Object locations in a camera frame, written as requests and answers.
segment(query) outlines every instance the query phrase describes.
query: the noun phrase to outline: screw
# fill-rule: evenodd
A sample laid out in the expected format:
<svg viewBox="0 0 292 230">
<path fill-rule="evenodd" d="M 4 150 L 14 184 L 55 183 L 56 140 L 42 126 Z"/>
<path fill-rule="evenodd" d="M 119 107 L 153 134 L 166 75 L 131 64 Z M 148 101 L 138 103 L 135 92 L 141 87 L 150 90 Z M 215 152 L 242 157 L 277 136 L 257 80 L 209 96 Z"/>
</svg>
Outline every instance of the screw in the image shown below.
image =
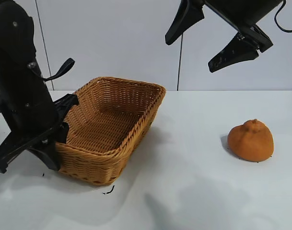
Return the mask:
<svg viewBox="0 0 292 230">
<path fill-rule="evenodd" d="M 48 140 L 48 138 L 46 138 L 46 139 L 43 139 L 42 141 L 41 141 L 41 143 L 43 143 L 43 144 L 47 144 L 49 142 L 49 140 Z"/>
<path fill-rule="evenodd" d="M 239 41 L 242 41 L 242 40 L 245 39 L 245 36 L 242 35 L 242 34 L 238 34 L 237 39 L 238 39 Z"/>
<path fill-rule="evenodd" d="M 27 67 L 29 69 L 34 69 L 36 66 L 37 66 L 37 63 L 36 62 L 31 62 L 31 63 L 27 64 Z"/>
</svg>

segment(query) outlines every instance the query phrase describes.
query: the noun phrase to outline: black cable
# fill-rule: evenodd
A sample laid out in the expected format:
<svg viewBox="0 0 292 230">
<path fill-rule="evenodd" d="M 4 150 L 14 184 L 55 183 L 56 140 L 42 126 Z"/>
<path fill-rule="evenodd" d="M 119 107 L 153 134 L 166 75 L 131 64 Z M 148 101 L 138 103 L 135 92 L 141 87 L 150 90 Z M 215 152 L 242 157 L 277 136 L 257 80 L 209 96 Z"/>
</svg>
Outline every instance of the black cable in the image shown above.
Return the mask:
<svg viewBox="0 0 292 230">
<path fill-rule="evenodd" d="M 280 11 L 285 7 L 286 5 L 286 0 L 283 0 L 283 4 L 281 5 L 280 9 L 277 11 L 276 15 L 275 15 L 275 23 L 276 25 L 278 26 L 279 29 L 281 29 L 283 32 L 286 32 L 286 33 L 292 33 L 292 30 L 286 30 L 284 28 L 282 28 L 279 23 L 277 22 L 277 16 L 278 14 L 280 13 Z"/>
</svg>

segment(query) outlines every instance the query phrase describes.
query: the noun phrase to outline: woven basket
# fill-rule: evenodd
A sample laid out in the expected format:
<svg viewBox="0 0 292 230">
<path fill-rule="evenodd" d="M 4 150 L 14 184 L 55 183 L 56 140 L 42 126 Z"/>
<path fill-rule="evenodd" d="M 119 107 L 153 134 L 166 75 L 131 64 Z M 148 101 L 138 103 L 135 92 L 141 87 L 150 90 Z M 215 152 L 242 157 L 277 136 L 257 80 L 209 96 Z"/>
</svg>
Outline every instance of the woven basket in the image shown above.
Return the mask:
<svg viewBox="0 0 292 230">
<path fill-rule="evenodd" d="M 111 77 L 77 90 L 80 105 L 65 119 L 67 143 L 56 144 L 60 172 L 94 185 L 115 181 L 150 128 L 165 92 L 156 84 Z"/>
</svg>

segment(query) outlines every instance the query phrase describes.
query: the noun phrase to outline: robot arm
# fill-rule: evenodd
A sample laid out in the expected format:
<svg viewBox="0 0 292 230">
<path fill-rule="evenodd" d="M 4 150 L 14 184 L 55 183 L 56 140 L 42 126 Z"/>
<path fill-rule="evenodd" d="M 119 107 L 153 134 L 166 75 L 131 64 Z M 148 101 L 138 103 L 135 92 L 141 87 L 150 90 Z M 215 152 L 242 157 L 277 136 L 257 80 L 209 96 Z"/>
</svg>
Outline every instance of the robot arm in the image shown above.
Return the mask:
<svg viewBox="0 0 292 230">
<path fill-rule="evenodd" d="M 234 63 L 254 60 L 258 57 L 258 50 L 263 53 L 273 46 L 270 38 L 257 26 L 265 15 L 286 0 L 181 0 L 175 20 L 165 36 L 166 43 L 172 44 L 183 32 L 195 23 L 204 19 L 202 7 L 208 6 L 238 33 L 232 41 L 210 62 L 210 72 L 218 71 Z"/>
<path fill-rule="evenodd" d="M 78 104 L 71 94 L 53 102 L 44 83 L 68 72 L 74 60 L 69 58 L 55 76 L 42 78 L 33 37 L 33 19 L 25 10 L 13 0 L 0 0 L 0 113 L 11 129 L 0 145 L 0 173 L 24 150 L 58 171 L 55 141 L 66 141 L 69 127 L 63 120 Z"/>
</svg>

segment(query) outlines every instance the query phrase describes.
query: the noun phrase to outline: white table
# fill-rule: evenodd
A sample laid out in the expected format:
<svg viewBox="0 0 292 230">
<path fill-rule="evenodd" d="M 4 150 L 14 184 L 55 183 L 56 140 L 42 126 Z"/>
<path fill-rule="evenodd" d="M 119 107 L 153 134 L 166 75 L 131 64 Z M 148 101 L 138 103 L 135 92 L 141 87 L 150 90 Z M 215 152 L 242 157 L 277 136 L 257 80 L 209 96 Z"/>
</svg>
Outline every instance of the white table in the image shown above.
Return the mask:
<svg viewBox="0 0 292 230">
<path fill-rule="evenodd" d="M 225 149 L 254 118 L 275 141 L 261 163 Z M 8 132 L 0 116 L 0 143 Z M 168 92 L 114 185 L 104 195 L 24 152 L 0 174 L 0 230 L 292 230 L 292 92 Z"/>
</svg>

